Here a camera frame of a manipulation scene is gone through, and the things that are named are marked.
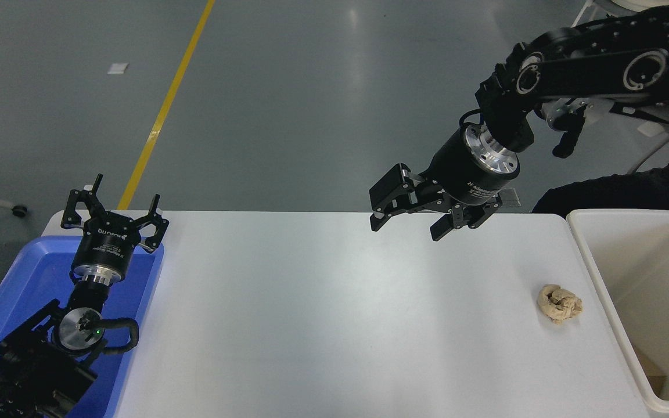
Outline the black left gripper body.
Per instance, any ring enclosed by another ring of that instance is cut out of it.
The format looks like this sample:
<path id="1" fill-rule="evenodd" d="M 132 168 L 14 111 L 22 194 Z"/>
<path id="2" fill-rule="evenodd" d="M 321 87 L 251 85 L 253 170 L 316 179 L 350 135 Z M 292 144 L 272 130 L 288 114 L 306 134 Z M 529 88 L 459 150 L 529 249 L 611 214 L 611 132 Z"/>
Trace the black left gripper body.
<path id="1" fill-rule="evenodd" d="M 92 217 L 83 228 L 71 270 L 77 272 L 91 265 L 109 268 L 113 272 L 127 272 L 138 232 L 130 217 L 107 212 L 103 217 Z"/>

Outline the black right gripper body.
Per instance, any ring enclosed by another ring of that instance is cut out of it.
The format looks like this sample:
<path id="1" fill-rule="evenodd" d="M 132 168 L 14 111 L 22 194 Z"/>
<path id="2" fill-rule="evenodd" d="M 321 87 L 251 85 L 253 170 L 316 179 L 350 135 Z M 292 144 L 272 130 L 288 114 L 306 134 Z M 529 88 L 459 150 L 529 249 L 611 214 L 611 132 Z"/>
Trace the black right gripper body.
<path id="1" fill-rule="evenodd" d="M 513 180 L 513 153 L 500 153 L 481 134 L 458 129 L 433 156 L 425 178 L 456 201 L 480 206 Z"/>

